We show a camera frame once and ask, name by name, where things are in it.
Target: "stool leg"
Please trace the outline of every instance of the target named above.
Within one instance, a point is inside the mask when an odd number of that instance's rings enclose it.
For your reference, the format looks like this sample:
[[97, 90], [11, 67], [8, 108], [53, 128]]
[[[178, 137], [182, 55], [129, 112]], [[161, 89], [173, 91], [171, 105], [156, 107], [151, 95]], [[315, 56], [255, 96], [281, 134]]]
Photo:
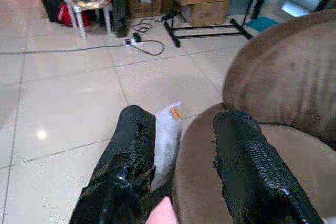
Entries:
[[110, 12], [109, 6], [104, 7], [104, 17], [105, 17], [105, 24], [108, 33], [111, 33], [111, 20], [110, 20]]
[[98, 21], [99, 18], [100, 18], [99, 9], [96, 9], [96, 21]]
[[64, 1], [65, 1], [65, 3], [67, 4], [67, 7], [68, 7], [68, 11], [69, 11], [71, 22], [72, 22], [72, 27], [75, 28], [75, 27], [77, 27], [77, 24], [76, 24], [75, 15], [73, 14], [74, 10], [72, 10], [71, 4], [70, 4], [71, 0], [64, 0]]
[[77, 21], [78, 21], [78, 25], [79, 25], [79, 29], [80, 29], [80, 34], [81, 34], [82, 38], [85, 39], [85, 29], [84, 29], [82, 12], [78, 11], [78, 10], [75, 10], [75, 11], [76, 11], [76, 17], [77, 17]]

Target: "floor tile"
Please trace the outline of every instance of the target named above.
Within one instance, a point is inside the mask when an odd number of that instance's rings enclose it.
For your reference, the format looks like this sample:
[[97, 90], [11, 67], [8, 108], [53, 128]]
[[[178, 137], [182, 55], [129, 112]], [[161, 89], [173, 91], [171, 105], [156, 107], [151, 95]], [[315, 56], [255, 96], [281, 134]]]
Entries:
[[32, 22], [34, 19], [39, 19], [44, 22], [49, 20], [47, 10], [44, 8], [41, 0], [35, 0], [34, 5], [31, 7], [30, 21]]
[[19, 83], [24, 55], [0, 55], [0, 86]]
[[9, 168], [0, 169], [0, 220], [3, 218]]
[[28, 19], [0, 22], [0, 39], [26, 37]]
[[78, 33], [63, 33], [27, 38], [27, 51], [39, 50], [69, 50], [87, 47], [102, 46], [104, 44], [103, 34], [87, 33], [83, 39]]
[[22, 52], [26, 47], [26, 38], [0, 40], [0, 52]]
[[185, 50], [189, 54], [197, 52], [214, 51], [222, 48], [241, 47], [248, 43], [248, 40], [241, 35], [214, 38], [195, 38], [182, 40]]
[[201, 113], [221, 98], [188, 56], [117, 67], [126, 97], [151, 113], [182, 103], [184, 117]]
[[13, 166], [5, 224], [68, 224], [108, 141]]
[[30, 9], [10, 10], [10, 9], [2, 8], [0, 9], [0, 17], [1, 17], [0, 24], [6, 25], [7, 23], [26, 22], [26, 24], [28, 25], [30, 11], [31, 11]]
[[74, 33], [76, 31], [72, 27], [50, 22], [48, 18], [32, 18], [29, 22], [28, 36]]
[[[186, 54], [183, 48], [176, 48], [175, 46], [173, 46], [172, 41], [169, 41], [167, 39], [166, 40], [158, 39], [158, 41], [164, 41], [164, 51], [161, 54], [156, 55], [156, 56], [145, 54], [131, 46], [109, 48], [108, 50], [113, 59], [114, 66], [122, 66], [122, 65], [137, 63], [137, 62], [169, 58], [169, 57]], [[142, 50], [150, 52], [152, 54], [156, 54], [160, 52], [162, 49], [162, 45], [156, 42], [144, 42], [142, 44], [135, 45], [135, 46]]]
[[220, 49], [192, 54], [190, 57], [221, 92], [226, 74], [240, 50], [241, 47]]
[[0, 167], [11, 164], [19, 85], [0, 86]]
[[51, 54], [27, 54], [23, 81], [49, 78], [112, 66], [107, 49]]
[[115, 69], [24, 83], [13, 163], [109, 138], [126, 105]]
[[[164, 51], [162, 52], [162, 54], [160, 54], [162, 58], [169, 58], [173, 56], [187, 54], [183, 44], [180, 46], [180, 48], [177, 48], [175, 46], [173, 40], [170, 38], [167, 31], [163, 27], [163, 24], [159, 23], [155, 25], [157, 25], [158, 27], [156, 29], [150, 30], [148, 34], [143, 35], [143, 40], [157, 40], [164, 43]], [[143, 48], [144, 50], [151, 53], [157, 53], [160, 52], [162, 46], [155, 42], [145, 42], [143, 44]]]

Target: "black cable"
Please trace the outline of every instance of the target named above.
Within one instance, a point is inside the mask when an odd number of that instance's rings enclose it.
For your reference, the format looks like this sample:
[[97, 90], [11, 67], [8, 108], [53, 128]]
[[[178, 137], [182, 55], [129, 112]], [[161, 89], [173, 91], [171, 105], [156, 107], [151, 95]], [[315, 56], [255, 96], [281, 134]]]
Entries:
[[139, 47], [136, 47], [135, 45], [132, 45], [132, 44], [131, 44], [130, 46], [133, 47], [133, 48], [135, 48], [136, 50], [139, 50], [139, 51], [144, 52], [145, 54], [148, 54], [148, 55], [151, 55], [151, 56], [157, 56], [157, 55], [160, 55], [160, 54], [162, 54], [163, 51], [164, 51], [164, 43], [162, 43], [162, 42], [160, 42], [160, 41], [157, 41], [157, 40], [144, 40], [143, 42], [154, 42], [154, 43], [159, 43], [159, 44], [161, 44], [162, 49], [161, 49], [160, 52], [158, 52], [158, 53], [156, 53], [156, 54], [152, 54], [151, 52], [148, 52], [148, 51], [143, 50], [143, 49], [141, 49], [141, 48], [139, 48]]
[[0, 52], [0, 55], [26, 55], [26, 54], [47, 54], [53, 52], [79, 52], [85, 50], [99, 49], [99, 48], [109, 48], [109, 47], [124, 47], [124, 44], [120, 45], [107, 45], [107, 46], [98, 46], [98, 47], [86, 47], [78, 49], [69, 49], [69, 50], [51, 50], [51, 51], [28, 51], [28, 52]]
[[133, 30], [139, 33], [139, 35], [148, 33], [149, 30], [153, 28], [153, 26], [149, 22], [144, 22], [147, 20], [151, 20], [151, 21], [158, 22], [158, 23], [163, 21], [163, 20], [156, 20], [154, 18], [143, 18], [142, 20], [140, 20], [139, 23], [132, 26]]

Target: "white stool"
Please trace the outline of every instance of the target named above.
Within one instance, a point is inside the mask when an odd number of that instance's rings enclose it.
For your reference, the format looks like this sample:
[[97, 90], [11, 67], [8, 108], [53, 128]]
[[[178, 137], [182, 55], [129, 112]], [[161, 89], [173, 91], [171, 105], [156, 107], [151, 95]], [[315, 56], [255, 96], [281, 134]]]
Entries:
[[[70, 14], [70, 17], [71, 17], [71, 22], [72, 22], [72, 27], [73, 28], [77, 27], [76, 19], [75, 19], [75, 16], [73, 14], [73, 11], [75, 11], [76, 17], [77, 17], [77, 22], [78, 22], [79, 29], [80, 29], [80, 34], [82, 35], [82, 38], [85, 39], [86, 34], [85, 34], [83, 17], [82, 17], [81, 12], [83, 12], [84, 10], [88, 10], [88, 9], [79, 7], [72, 0], [64, 0], [64, 2], [68, 6], [68, 10], [69, 10], [69, 14]], [[108, 33], [111, 33], [110, 11], [112, 10], [112, 4], [109, 3], [103, 9], [104, 9], [106, 29], [107, 29]], [[96, 11], [96, 18], [99, 19], [99, 9], [96, 9], [95, 11]]]

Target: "teal object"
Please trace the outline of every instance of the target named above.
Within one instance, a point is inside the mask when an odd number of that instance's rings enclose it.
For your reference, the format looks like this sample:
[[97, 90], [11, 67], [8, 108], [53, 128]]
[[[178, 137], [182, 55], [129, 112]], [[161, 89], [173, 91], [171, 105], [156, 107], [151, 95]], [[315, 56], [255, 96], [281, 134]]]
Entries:
[[248, 27], [251, 27], [252, 29], [258, 31], [258, 32], [262, 32], [262, 31], [265, 31], [268, 28], [276, 25], [277, 23], [278, 22], [276, 22], [272, 19], [269, 19], [269, 18], [266, 18], [266, 17], [259, 17], [259, 18], [256, 18], [256, 19], [253, 19], [253, 20], [247, 22], [246, 25]]

